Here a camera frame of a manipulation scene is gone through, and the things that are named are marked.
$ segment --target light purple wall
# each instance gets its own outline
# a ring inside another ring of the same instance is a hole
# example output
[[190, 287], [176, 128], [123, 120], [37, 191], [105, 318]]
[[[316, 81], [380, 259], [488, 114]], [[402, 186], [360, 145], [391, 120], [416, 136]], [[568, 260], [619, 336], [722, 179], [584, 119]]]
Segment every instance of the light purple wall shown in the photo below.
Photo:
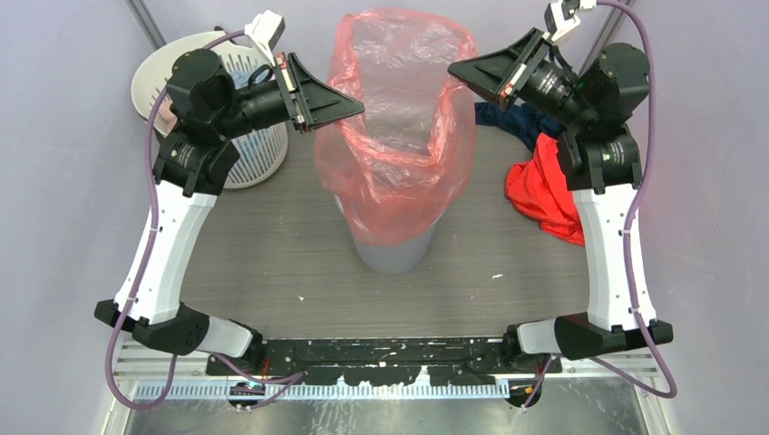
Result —
[[[656, 175], [641, 207], [680, 432], [769, 433], [765, 2], [636, 2], [655, 55]], [[626, 21], [617, 41], [639, 44]], [[646, 143], [646, 108], [631, 122]]]
[[[321, 80], [328, 74], [336, 26], [345, 14], [378, 6], [414, 9], [446, 16], [475, 36], [479, 53], [500, 50], [520, 39], [532, 27], [544, 29], [547, 0], [144, 0], [163, 35], [174, 41], [188, 34], [221, 25], [237, 30], [265, 9], [286, 18], [286, 31], [278, 49], [296, 52], [307, 69]], [[581, 65], [608, 11], [583, 14], [582, 26], [564, 43], [564, 55]]]
[[147, 213], [133, 72], [151, 48], [124, 2], [3, 2], [0, 433], [97, 433], [109, 331], [93, 318]]

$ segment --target trash can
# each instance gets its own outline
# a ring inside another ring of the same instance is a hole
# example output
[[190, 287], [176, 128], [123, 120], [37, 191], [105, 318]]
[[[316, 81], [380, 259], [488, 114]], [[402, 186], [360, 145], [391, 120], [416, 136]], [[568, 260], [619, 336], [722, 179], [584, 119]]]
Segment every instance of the trash can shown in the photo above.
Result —
[[437, 15], [380, 8], [337, 27], [328, 83], [365, 112], [319, 130], [315, 162], [374, 270], [416, 266], [467, 186], [474, 99], [447, 68], [474, 56], [472, 35]]
[[[345, 211], [339, 197], [336, 198], [336, 207], [344, 215]], [[422, 234], [409, 238], [404, 242], [392, 246], [377, 246], [360, 241], [353, 235], [355, 251], [366, 266], [371, 267], [380, 274], [398, 275], [413, 269], [422, 261], [433, 240], [435, 226], [438, 220], [433, 222]]]
[[[131, 81], [131, 99], [136, 111], [147, 119], [150, 110], [166, 81], [170, 78], [171, 67], [186, 52], [199, 49], [205, 44], [224, 36], [224, 32], [205, 32], [192, 34], [162, 46], [151, 54], [133, 75]], [[244, 82], [260, 65], [267, 63], [259, 50], [234, 43], [221, 43], [211, 49], [219, 55], [224, 68], [232, 75], [237, 85]], [[168, 103], [161, 106], [167, 110]], [[173, 128], [176, 117], [171, 119], [158, 116], [155, 130], [167, 136]], [[224, 184], [225, 189], [242, 189], [254, 186], [272, 175], [283, 163], [288, 151], [288, 133], [286, 124], [278, 124], [264, 130], [253, 131], [232, 141], [240, 153], [240, 159], [233, 165]]]

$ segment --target white laundry basket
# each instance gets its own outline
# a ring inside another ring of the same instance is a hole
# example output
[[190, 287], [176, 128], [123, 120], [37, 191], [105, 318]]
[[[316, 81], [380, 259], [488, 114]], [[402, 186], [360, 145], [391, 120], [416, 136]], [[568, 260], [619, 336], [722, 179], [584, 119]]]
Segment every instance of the white laundry basket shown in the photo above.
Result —
[[[161, 89], [170, 78], [174, 62], [186, 52], [224, 36], [224, 32], [193, 34], [161, 47], [151, 54], [133, 75], [131, 99], [139, 114], [147, 119]], [[247, 76], [260, 65], [268, 62], [258, 50], [233, 43], [221, 43], [212, 49], [222, 60], [229, 73], [235, 71]], [[155, 129], [163, 136], [170, 132], [166, 121], [158, 116]], [[240, 159], [229, 172], [224, 187], [241, 189], [253, 186], [272, 175], [283, 163], [288, 151], [286, 124], [281, 123], [264, 130], [254, 131], [234, 139], [232, 143], [240, 152]]]

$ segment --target gray table surface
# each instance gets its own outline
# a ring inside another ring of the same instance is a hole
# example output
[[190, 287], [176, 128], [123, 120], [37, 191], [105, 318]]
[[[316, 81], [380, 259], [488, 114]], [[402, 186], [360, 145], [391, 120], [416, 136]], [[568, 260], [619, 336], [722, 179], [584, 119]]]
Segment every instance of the gray table surface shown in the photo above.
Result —
[[358, 259], [321, 186], [313, 143], [289, 133], [275, 175], [219, 198], [183, 302], [267, 338], [501, 335], [508, 324], [587, 308], [584, 248], [542, 232], [503, 195], [511, 165], [531, 158], [510, 134], [478, 128], [472, 181], [405, 275], [377, 274]]

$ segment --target white bracket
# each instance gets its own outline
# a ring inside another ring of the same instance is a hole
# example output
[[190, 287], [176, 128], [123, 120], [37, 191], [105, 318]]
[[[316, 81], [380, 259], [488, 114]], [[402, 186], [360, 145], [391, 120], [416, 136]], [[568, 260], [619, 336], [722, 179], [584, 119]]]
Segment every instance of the white bracket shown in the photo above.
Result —
[[[596, 194], [593, 189], [573, 192], [574, 204], [579, 212], [585, 232], [588, 255], [590, 299], [588, 320], [597, 327], [611, 331], [620, 325], [625, 331], [638, 329], [636, 317], [629, 311], [630, 290], [625, 273], [625, 254], [622, 248], [625, 214], [636, 196], [629, 184], [610, 186], [606, 193]], [[638, 214], [630, 230], [633, 271], [638, 290], [638, 311], [644, 317], [644, 326], [657, 318], [647, 290], [641, 243], [638, 233]]]
[[548, 24], [550, 41], [553, 43], [556, 43], [560, 38], [579, 26], [581, 21], [577, 16], [578, 11], [595, 9], [597, 3], [597, 0], [581, 0], [579, 7], [569, 11], [571, 18], [566, 19], [563, 16], [563, 1], [550, 2], [545, 10], [545, 21]]
[[275, 57], [272, 55], [272, 50], [285, 28], [286, 22], [283, 20], [283, 15], [268, 9], [258, 14], [250, 24], [246, 24], [244, 30], [246, 36], [254, 43], [254, 47], [267, 59], [269, 65], [274, 67]]
[[[186, 198], [182, 195], [182, 188], [168, 181], [162, 181], [156, 189], [158, 203], [161, 205], [158, 232], [139, 292], [128, 313], [131, 319], [139, 320], [144, 317], [150, 324], [159, 324], [176, 317], [181, 281], [184, 279], [192, 248], [195, 247], [200, 228], [217, 198], [200, 193]], [[150, 217], [147, 216], [131, 270], [115, 296], [120, 311], [131, 291], [132, 280], [139, 268], [150, 231], [153, 230], [150, 229]]]

